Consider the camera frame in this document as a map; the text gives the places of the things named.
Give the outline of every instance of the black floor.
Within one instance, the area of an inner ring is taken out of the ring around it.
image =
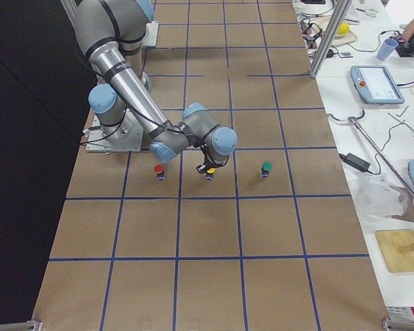
[[[31,319],[95,77],[60,1],[0,0],[0,324]]]

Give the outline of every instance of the yellow ball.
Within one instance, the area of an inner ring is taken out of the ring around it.
[[[347,23],[342,23],[337,34],[347,34],[348,32],[350,32],[350,26]]]

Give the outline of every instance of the plastic bag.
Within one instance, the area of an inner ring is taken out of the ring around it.
[[[402,216],[408,208],[408,194],[388,181],[385,174],[359,176],[360,192],[355,197],[363,215]]]

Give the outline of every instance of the power adapter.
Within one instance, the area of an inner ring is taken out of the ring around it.
[[[344,163],[358,169],[361,172],[367,172],[371,165],[369,162],[366,162],[351,153],[348,153],[347,155],[339,154],[339,157]]]
[[[328,53],[326,53],[326,58],[334,57],[334,50],[328,50]]]

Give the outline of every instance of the tablet screen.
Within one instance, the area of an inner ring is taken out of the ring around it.
[[[398,96],[383,68],[359,67],[371,98],[376,100],[396,100]]]

